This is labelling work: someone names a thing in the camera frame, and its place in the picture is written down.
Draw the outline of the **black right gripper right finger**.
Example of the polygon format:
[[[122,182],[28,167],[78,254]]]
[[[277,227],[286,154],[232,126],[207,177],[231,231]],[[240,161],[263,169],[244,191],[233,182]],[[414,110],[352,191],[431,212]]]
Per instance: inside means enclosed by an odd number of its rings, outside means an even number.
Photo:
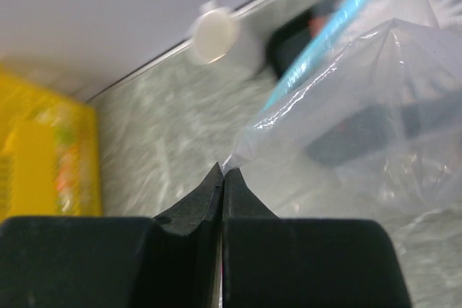
[[[225,175],[225,307],[410,307],[388,233],[367,219],[280,218]]]

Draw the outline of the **clear bag with blue zipper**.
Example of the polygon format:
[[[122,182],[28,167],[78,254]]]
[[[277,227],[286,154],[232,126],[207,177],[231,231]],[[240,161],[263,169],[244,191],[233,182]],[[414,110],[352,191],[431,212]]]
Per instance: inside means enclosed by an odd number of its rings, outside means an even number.
[[[461,0],[370,0],[222,167],[278,216],[378,221],[413,305],[459,307]]]

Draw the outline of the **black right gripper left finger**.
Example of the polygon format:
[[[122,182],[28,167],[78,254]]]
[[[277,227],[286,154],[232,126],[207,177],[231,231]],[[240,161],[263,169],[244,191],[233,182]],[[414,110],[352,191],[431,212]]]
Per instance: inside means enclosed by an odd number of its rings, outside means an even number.
[[[18,216],[1,224],[3,307],[213,307],[218,166],[153,218]]]

